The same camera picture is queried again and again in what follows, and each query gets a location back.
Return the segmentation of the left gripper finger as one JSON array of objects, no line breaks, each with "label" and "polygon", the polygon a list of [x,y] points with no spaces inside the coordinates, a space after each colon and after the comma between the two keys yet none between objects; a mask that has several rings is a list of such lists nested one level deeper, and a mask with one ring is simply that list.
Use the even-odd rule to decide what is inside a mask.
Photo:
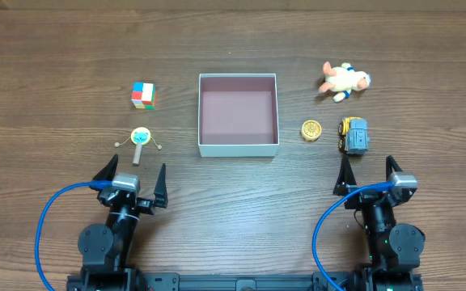
[{"label": "left gripper finger", "polygon": [[166,208],[168,204],[167,186],[166,186],[166,164],[161,166],[154,190],[155,206],[157,208]]},{"label": "left gripper finger", "polygon": [[93,178],[93,181],[112,181],[116,175],[119,157],[114,154],[108,164],[101,169]]}]

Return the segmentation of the wooden cat rattle drum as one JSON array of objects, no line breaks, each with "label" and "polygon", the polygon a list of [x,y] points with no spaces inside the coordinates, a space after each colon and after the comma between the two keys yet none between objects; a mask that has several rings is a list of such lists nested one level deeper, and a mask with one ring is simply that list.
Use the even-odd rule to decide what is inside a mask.
[{"label": "wooden cat rattle drum", "polygon": [[114,146],[116,148],[119,148],[120,146],[124,145],[127,141],[131,141],[132,143],[135,144],[135,150],[134,150],[133,161],[132,161],[132,164],[134,166],[138,166],[140,164],[141,156],[142,156],[142,149],[145,145],[148,145],[151,141],[155,144],[157,150],[161,150],[163,148],[152,137],[150,130],[145,127],[135,128],[131,132],[130,137],[127,140],[123,142],[115,142]]}]

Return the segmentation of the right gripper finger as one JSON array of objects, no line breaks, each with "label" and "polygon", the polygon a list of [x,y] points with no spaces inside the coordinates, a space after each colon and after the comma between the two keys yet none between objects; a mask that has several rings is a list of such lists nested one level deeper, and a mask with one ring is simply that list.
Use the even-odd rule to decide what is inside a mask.
[{"label": "right gripper finger", "polygon": [[395,173],[401,174],[402,172],[396,160],[388,155],[386,157],[386,180],[391,180]]},{"label": "right gripper finger", "polygon": [[333,195],[347,196],[357,188],[357,182],[354,177],[349,158],[345,155],[341,160],[341,167],[335,187],[333,189]]}]

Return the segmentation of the cream plush pig toy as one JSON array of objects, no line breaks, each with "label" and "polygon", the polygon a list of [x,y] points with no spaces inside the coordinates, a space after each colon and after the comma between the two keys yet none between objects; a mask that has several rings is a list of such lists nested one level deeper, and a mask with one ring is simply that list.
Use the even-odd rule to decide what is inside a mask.
[{"label": "cream plush pig toy", "polygon": [[333,101],[340,103],[348,99],[352,91],[364,91],[371,85],[371,76],[364,71],[356,71],[350,63],[332,67],[329,61],[323,64],[324,82],[319,86],[319,93],[331,91]]}]

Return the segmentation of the golden round wheel toy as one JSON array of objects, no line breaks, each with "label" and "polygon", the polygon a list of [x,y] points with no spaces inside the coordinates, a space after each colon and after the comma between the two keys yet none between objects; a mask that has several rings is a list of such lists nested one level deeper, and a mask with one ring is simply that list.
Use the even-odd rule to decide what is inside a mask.
[{"label": "golden round wheel toy", "polygon": [[321,124],[316,120],[306,120],[300,129],[301,137],[305,141],[316,141],[322,133]]}]

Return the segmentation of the colourful puzzle cube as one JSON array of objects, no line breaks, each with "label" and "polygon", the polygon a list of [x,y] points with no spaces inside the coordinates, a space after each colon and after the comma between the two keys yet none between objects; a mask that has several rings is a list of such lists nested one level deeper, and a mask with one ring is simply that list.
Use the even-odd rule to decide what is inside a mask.
[{"label": "colourful puzzle cube", "polygon": [[136,82],[133,85],[131,101],[138,109],[154,110],[156,104],[156,88],[153,83]]}]

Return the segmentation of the yellow grey toy truck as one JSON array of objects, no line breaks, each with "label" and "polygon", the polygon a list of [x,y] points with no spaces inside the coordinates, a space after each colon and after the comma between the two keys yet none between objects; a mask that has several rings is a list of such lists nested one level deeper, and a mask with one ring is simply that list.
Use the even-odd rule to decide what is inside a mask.
[{"label": "yellow grey toy truck", "polygon": [[361,117],[345,117],[338,127],[338,148],[348,155],[363,155],[369,150],[367,121]]}]

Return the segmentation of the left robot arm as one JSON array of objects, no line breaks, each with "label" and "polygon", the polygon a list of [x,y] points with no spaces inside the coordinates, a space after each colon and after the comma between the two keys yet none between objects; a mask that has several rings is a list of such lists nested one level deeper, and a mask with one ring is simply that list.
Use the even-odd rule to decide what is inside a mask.
[{"label": "left robot arm", "polygon": [[96,174],[92,187],[97,200],[109,208],[104,224],[87,226],[79,235],[83,265],[78,276],[68,276],[67,291],[145,291],[151,287],[143,272],[128,264],[129,251],[140,215],[153,215],[168,204],[166,166],[162,165],[152,199],[139,196],[136,175],[117,172],[118,156]]}]

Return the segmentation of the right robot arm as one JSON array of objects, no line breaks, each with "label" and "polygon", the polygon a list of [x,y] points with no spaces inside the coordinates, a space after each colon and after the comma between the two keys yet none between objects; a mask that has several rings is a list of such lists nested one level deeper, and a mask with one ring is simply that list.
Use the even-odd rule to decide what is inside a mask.
[{"label": "right robot arm", "polygon": [[416,226],[397,223],[393,212],[413,197],[418,181],[402,171],[392,156],[386,157],[386,180],[389,186],[360,188],[349,159],[341,160],[333,194],[346,198],[346,209],[362,214],[370,256],[368,264],[333,277],[344,290],[422,289],[421,277],[413,270],[420,266],[426,236]]}]

